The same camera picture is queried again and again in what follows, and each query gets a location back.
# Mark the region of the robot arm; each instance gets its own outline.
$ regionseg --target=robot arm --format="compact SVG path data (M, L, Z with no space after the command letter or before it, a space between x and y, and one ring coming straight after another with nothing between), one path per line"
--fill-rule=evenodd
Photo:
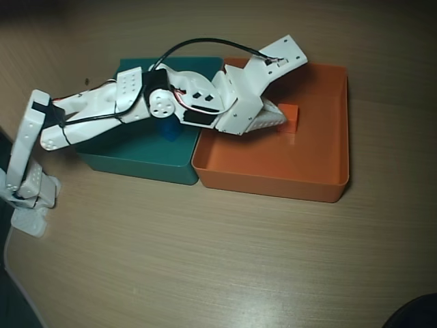
M150 116L174 114L182 124L235 135L282 124L285 116L261 95L271 82L307 63L307 57L290 36L261 52L272 60L252 56L244 68L226 65L212 81L160 64L147 72L140 67L120 72L101 87L55 99L54 107L74 115L45 128L41 146L56 150Z
M147 72L141 67L120 72L116 80L66 98L51 100L34 90L12 148L2 196L20 208L54 206L59 181L30 157L40 133L41 146L56 150L151 116L174 114L182 124L235 135L284 123L281 111L261 95L275 79L307 63L307 57L290 36L261 52L264 57L252 56L244 68L226 65L212 81L155 64Z

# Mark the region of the black object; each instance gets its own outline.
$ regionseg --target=black object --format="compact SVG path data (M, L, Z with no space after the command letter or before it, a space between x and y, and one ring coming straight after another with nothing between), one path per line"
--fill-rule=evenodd
M157 90L169 90L170 91L170 82L169 76L167 75L167 71L162 70L152 70L150 72L143 73L143 95L145 102L147 103L147 107L150 107L149 97L150 94Z
M190 123L202 124L205 126L211 125L216 119L217 115L210 115L205 113L200 113L199 111L185 111L184 121Z
M170 56L172 53L174 53L176 50L178 50L179 48L182 48L183 46L186 46L188 44L192 44L192 43L199 43L199 42L213 42L213 43L221 43L221 44L226 44L227 46L233 46L235 48L239 48L243 51L246 51L248 53L251 53L252 55L264 58L264 59L277 59L277 58L273 58L267 55L264 55L263 53L259 52L258 50L249 48L248 46L243 46L242 44L238 44L232 41L228 41L228 40L224 40L224 39L218 39L218 38L195 38L195 39L190 39L187 41L183 41L173 47L171 47L164 55L162 55L161 57L158 58L158 60L156 61L156 63L152 66L152 68L150 69L151 71L155 70L159 64L161 64L168 56Z
M382 328L436 328L437 294L421 296L398 309Z

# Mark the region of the orange plastic bin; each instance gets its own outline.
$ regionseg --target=orange plastic bin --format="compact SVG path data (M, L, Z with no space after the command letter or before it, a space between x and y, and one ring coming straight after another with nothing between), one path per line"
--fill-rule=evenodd
M243 67L247 59L227 58ZM349 180L348 85L343 67L307 64L272 83L265 97L298 106L296 134L243 136L203 129L193 167L205 187L336 202Z

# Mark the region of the wooden table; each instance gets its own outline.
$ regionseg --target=wooden table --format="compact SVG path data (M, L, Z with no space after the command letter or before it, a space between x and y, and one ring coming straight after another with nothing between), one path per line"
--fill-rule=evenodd
M437 111L352 100L336 204L93 172L74 155L11 270L50 327L380 327L437 289Z
M120 58L193 37L258 47L290 33L311 61L348 68L352 171L341 200L322 204L104 174L47 154L44 168L63 182L58 206L42 239L13 231L7 255L49 327L379 328L436 291L433 4L69 2L0 27L9 136L34 87L78 92Z

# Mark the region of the green plastic bin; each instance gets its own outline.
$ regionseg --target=green plastic bin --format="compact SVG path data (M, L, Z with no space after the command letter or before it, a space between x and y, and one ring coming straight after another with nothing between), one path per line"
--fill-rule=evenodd
M122 59L117 72L141 66L147 70L156 59ZM192 70L212 80L222 68L219 57L172 57L165 61L174 70ZM94 170L159 181L193 185L198 177L191 157L200 128L183 126L181 135L169 141L158 132L156 118L123 124L80 143L76 151Z

